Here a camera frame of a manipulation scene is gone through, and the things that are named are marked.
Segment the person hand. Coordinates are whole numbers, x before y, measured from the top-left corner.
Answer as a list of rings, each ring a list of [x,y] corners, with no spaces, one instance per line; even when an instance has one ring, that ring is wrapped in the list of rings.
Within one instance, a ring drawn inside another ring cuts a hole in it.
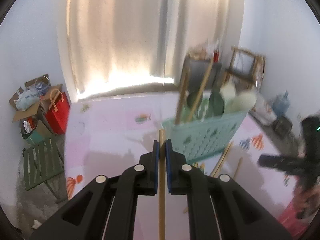
[[[319,210],[319,183],[306,189],[305,183],[299,179],[293,192],[293,207],[297,219],[313,219]]]

